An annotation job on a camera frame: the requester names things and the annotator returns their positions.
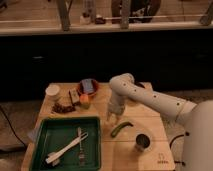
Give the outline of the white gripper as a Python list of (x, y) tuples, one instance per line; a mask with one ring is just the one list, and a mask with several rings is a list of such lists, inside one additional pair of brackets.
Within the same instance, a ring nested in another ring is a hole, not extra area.
[(111, 93), (110, 100), (107, 105), (107, 120), (115, 115), (116, 121), (119, 121), (125, 110), (125, 98), (115, 92)]

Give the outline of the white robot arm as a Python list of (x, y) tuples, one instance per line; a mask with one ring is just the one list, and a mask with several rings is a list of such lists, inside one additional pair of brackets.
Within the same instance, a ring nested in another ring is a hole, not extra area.
[(130, 73), (112, 77), (109, 87), (107, 118), (124, 113), (126, 98), (164, 114), (185, 129), (181, 171), (213, 171), (213, 100), (196, 104), (148, 90), (137, 86)]

